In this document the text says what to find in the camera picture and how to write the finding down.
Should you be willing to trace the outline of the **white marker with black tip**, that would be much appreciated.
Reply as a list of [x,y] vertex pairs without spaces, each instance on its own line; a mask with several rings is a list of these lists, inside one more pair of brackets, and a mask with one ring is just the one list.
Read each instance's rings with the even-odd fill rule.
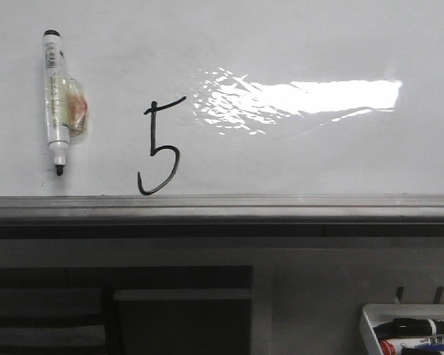
[[67,70],[67,61],[57,30],[45,30],[44,107],[48,146],[56,174],[64,174],[71,138],[87,132],[88,104],[82,84]]

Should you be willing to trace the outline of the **white whiteboard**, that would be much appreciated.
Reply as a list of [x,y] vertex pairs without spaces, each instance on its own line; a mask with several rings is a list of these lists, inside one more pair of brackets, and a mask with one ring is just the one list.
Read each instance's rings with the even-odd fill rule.
[[[48,146],[45,30],[87,132]],[[0,196],[444,195],[444,1],[0,1]]]

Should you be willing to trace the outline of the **white marker tray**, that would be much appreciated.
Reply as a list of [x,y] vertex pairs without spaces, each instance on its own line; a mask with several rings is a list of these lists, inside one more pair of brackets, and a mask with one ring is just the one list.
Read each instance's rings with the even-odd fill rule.
[[360,317],[360,334],[368,354],[381,355],[373,328],[394,318],[444,319],[444,304],[366,304]]

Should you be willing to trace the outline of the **black capped marker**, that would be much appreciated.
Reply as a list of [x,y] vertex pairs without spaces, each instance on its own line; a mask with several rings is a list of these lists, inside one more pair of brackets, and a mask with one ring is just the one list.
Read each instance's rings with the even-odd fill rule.
[[374,327],[374,333],[380,340],[444,335],[444,320],[395,318],[391,322]]

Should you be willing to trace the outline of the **black cabinet below board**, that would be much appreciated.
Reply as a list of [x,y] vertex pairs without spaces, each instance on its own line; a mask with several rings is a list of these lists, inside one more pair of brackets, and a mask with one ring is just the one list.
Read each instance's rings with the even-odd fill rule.
[[248,354],[250,266],[0,268],[0,354]]

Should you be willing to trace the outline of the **red capped marker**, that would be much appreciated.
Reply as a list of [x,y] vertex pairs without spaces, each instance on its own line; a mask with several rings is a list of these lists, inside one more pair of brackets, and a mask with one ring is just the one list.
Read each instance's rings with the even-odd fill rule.
[[440,343],[444,343],[444,336],[393,338],[379,341],[382,353],[391,355],[401,354],[403,348],[419,348]]

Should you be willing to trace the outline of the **blue capped marker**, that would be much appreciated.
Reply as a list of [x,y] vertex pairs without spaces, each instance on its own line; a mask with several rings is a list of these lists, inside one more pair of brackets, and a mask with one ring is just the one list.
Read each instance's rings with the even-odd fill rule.
[[443,355],[444,343],[435,345],[425,345],[419,348],[403,348],[402,355]]

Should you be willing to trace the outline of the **aluminium whiteboard frame rail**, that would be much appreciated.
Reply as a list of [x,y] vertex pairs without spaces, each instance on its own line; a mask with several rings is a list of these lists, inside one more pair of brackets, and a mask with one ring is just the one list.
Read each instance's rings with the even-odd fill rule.
[[444,195],[0,197],[0,227],[441,224]]

